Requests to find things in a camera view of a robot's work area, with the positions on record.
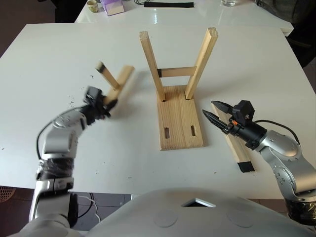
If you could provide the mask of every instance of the white table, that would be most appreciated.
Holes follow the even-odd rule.
[[[0,185],[34,187],[39,130],[62,111],[81,105],[88,85],[108,91],[94,69],[98,60],[114,76],[124,64],[136,70],[113,117],[80,137],[75,191],[142,194],[201,187],[245,198],[281,198],[259,154],[250,151],[256,172],[241,173],[222,132],[202,115],[201,109],[211,110],[211,100],[232,105],[250,100],[256,119],[290,126],[306,159],[316,165],[315,94],[277,28],[217,28],[219,38],[195,93],[206,146],[160,151],[155,86],[138,39],[143,30],[149,32],[158,66],[168,68],[194,64],[206,28],[37,24],[22,30],[0,59]],[[187,79],[165,78],[163,83],[185,84]]]
[[[163,2],[188,2],[187,0],[164,0]],[[254,0],[237,0],[234,7],[222,6],[221,0],[195,0],[194,8],[144,8],[133,0],[124,1],[125,13],[107,16],[102,5],[100,12],[92,13],[84,6],[77,23],[163,24],[174,26],[269,26],[276,27],[288,36],[293,26],[261,7]]]

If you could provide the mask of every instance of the black cable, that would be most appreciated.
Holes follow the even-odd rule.
[[[90,193],[90,198],[91,198],[92,200],[94,200],[93,193]],[[80,218],[80,217],[84,216],[85,214],[87,214],[88,211],[91,209],[92,205],[93,205],[93,202],[90,201],[90,206],[89,206],[89,208],[87,209],[87,211],[85,211],[83,214],[81,214],[80,216],[78,216],[78,218]]]
[[[144,5],[146,2],[149,2],[150,0],[144,0],[144,1],[139,1],[139,0],[134,0],[134,3],[137,5]]]
[[[68,112],[73,111],[73,110],[81,109],[81,108],[82,108],[82,106],[80,106],[80,107],[75,107],[75,108],[66,110],[66,111],[62,112],[60,115],[58,115],[56,118],[58,118],[58,117],[64,115],[65,113],[68,113]],[[55,121],[56,118],[54,118],[54,119],[51,120],[48,124],[46,124],[46,125],[41,129],[41,131],[38,133],[38,136],[36,137],[36,152],[37,152],[37,155],[38,155],[38,159],[41,159],[41,156],[40,156],[40,148],[39,148],[40,136],[41,136],[41,134],[45,131],[45,129],[47,129],[47,127],[48,127],[52,122]]]
[[[277,126],[280,126],[280,127],[283,127],[283,128],[285,128],[285,129],[287,129],[288,131],[290,131],[290,132],[292,133],[292,135],[293,135],[294,138],[295,138],[295,141],[300,145],[300,141],[298,140],[298,137],[296,136],[295,132],[294,132],[291,128],[289,128],[289,127],[287,127],[287,126],[285,126],[285,125],[283,125],[283,124],[270,121],[270,120],[257,120],[257,121],[255,121],[255,122],[269,122],[269,123],[272,123],[272,124],[274,124],[274,125],[277,125]]]

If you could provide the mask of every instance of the small box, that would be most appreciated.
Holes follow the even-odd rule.
[[[101,0],[101,3],[108,16],[124,12],[122,0]]]

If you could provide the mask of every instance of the wooden plank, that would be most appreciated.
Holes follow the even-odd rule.
[[[194,99],[186,100],[185,85],[165,86],[166,101],[158,99],[160,150],[204,145]]]
[[[192,99],[194,91],[197,88],[198,81],[202,76],[206,63],[209,56],[214,48],[214,45],[217,41],[218,34],[215,28],[208,28],[201,46],[201,49],[198,53],[197,61],[195,66],[197,67],[193,76],[190,77],[188,85],[186,87],[186,98],[188,100]]]
[[[219,119],[225,123],[229,122],[229,118],[231,117],[229,114],[224,113],[223,111],[219,110],[213,103],[211,103],[213,111],[215,115],[219,117]],[[245,142],[242,141],[238,137],[234,137],[233,135],[224,135],[225,139],[232,150],[234,155],[234,159],[237,163],[240,162],[248,162],[251,161],[250,156],[246,150]]]
[[[158,75],[157,63],[155,60],[152,44],[150,43],[148,32],[147,31],[140,32],[139,39],[140,39],[140,42],[142,44],[142,47],[143,47],[143,50],[144,50],[144,53],[145,53],[145,56],[147,59],[149,69],[150,69],[152,76],[153,76],[153,79],[154,79],[154,83],[155,83],[155,86],[156,86],[156,89],[158,92],[158,97],[161,101],[164,101],[165,95],[163,92],[161,79]]]
[[[133,73],[134,71],[134,67],[133,66],[124,66],[121,70],[121,72],[118,75],[118,80],[117,82],[119,83],[119,88],[118,89],[113,89],[111,88],[109,93],[107,94],[107,97],[104,98],[103,103],[105,105],[107,105],[109,102],[111,102],[112,100],[115,100],[119,97],[119,94],[122,92],[127,79],[130,77],[130,75]]]
[[[112,74],[102,62],[99,62],[95,69],[102,74],[104,79],[111,85],[113,89],[119,89],[119,83],[114,79]]]
[[[197,68],[196,66],[183,67],[183,68],[161,68],[161,69],[158,69],[158,74],[160,75],[161,78],[192,76],[194,75],[196,68]]]

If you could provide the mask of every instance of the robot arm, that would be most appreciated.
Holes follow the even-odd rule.
[[[42,217],[41,225],[58,223],[69,228],[77,222],[78,197],[68,190],[74,185],[72,172],[78,138],[96,119],[110,116],[109,111],[117,100],[103,105],[103,99],[101,90],[89,87],[85,95],[85,106],[68,111],[53,122],[39,160],[28,225],[38,217]]]
[[[253,122],[254,109],[249,101],[241,101],[234,107],[220,101],[212,103],[232,117],[225,124],[213,113],[203,110],[208,120],[226,135],[240,137],[270,165],[286,201],[289,217],[304,225],[315,225],[316,170],[303,157],[298,142]]]

